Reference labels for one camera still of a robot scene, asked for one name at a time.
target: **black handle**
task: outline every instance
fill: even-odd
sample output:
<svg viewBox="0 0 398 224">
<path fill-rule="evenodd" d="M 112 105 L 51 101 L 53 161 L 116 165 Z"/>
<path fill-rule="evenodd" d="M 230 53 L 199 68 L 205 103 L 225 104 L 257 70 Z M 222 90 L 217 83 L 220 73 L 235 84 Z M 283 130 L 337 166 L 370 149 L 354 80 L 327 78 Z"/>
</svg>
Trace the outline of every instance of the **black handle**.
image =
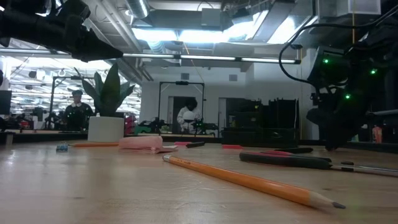
<svg viewBox="0 0 398 224">
<path fill-rule="evenodd" d="M 313 149 L 310 147 L 303 147 L 303 148 L 290 148 L 290 149 L 275 149 L 275 151 L 290 152 L 293 154 L 298 154 L 298 153 L 309 153 L 309 152 L 312 152 Z"/>
<path fill-rule="evenodd" d="M 193 142 L 186 145 L 187 148 L 204 146 L 205 142 Z"/>
<path fill-rule="evenodd" d="M 241 152 L 239 154 L 239 158 L 245 162 L 257 162 L 277 166 L 304 167 L 323 170 L 329 169 L 331 167 L 328 161 L 316 157 Z"/>
</svg>

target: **workbench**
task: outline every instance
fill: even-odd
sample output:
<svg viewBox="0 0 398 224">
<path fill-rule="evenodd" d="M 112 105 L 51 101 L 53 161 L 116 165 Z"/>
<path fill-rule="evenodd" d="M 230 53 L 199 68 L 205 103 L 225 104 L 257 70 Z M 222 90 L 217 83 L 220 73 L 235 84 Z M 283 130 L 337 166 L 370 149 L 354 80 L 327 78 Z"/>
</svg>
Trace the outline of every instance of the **workbench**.
<svg viewBox="0 0 398 224">
<path fill-rule="evenodd" d="M 239 160 L 240 150 L 220 144 L 171 153 L 310 189 L 347 206 L 319 210 L 169 164 L 162 154 L 116 147 L 55 152 L 57 144 L 0 147 L 1 223 L 398 223 L 395 177 L 251 164 Z M 315 147 L 311 155 L 398 168 L 395 154 Z"/>
</svg>

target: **skylight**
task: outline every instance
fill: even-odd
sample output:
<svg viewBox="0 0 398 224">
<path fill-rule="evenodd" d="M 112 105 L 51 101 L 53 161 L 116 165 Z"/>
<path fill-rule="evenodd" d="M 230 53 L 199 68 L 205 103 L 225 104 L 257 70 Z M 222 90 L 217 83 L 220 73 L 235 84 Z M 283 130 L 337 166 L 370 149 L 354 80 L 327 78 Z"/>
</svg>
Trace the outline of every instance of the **skylight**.
<svg viewBox="0 0 398 224">
<path fill-rule="evenodd" d="M 250 39 L 257 32 L 265 19 L 268 11 L 258 12 L 253 15 L 253 21 L 241 22 L 222 31 L 209 30 L 183 30 L 177 38 L 174 30 L 137 29 L 133 28 L 134 35 L 139 40 L 167 41 L 179 40 L 188 43 L 220 43 L 234 40 Z"/>
<path fill-rule="evenodd" d="M 293 36 L 294 33 L 294 20 L 291 17 L 288 17 L 268 40 L 268 44 L 284 44 Z"/>
<path fill-rule="evenodd" d="M 134 35 L 139 40 L 146 41 L 166 41 L 166 40 L 177 40 L 174 30 L 163 30 L 163 29 L 136 29 L 133 28 Z"/>
</svg>

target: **yellow pencil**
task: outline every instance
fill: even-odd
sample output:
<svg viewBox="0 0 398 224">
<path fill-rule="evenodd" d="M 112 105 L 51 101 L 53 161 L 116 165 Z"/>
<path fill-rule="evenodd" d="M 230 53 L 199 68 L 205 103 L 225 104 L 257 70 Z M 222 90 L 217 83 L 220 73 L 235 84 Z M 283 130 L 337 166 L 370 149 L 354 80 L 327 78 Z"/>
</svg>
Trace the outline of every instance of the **yellow pencil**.
<svg viewBox="0 0 398 224">
<path fill-rule="evenodd" d="M 201 172 L 222 180 L 249 187 L 267 194 L 275 195 L 286 200 L 297 202 L 311 207 L 333 207 L 346 208 L 344 205 L 330 200 L 316 192 L 295 187 L 289 184 L 274 182 L 271 180 L 253 177 L 246 174 L 220 169 L 213 166 L 200 164 L 186 159 L 180 159 L 171 155 L 163 156 L 163 160 L 171 164 L 182 166 L 191 170 Z"/>
</svg>

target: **orange object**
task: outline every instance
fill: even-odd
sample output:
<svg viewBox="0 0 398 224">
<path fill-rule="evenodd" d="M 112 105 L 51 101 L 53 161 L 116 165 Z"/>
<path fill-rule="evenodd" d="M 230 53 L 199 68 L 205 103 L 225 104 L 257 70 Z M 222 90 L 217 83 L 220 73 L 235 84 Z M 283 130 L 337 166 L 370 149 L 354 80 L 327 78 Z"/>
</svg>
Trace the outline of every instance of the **orange object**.
<svg viewBox="0 0 398 224">
<path fill-rule="evenodd" d="M 182 166 L 191 170 L 201 172 L 222 180 L 249 187 L 267 194 L 275 195 L 286 200 L 301 203 L 311 207 L 335 207 L 345 208 L 337 202 L 334 202 L 316 192 L 295 187 L 293 185 L 274 182 L 271 180 L 253 177 L 246 174 L 240 174 L 230 170 L 224 170 L 217 167 L 200 164 L 186 159 L 180 159 L 171 155 L 165 155 L 163 160 L 171 164 Z"/>
<path fill-rule="evenodd" d="M 118 142 L 82 142 L 70 144 L 73 147 L 111 147 L 119 146 Z"/>
</svg>

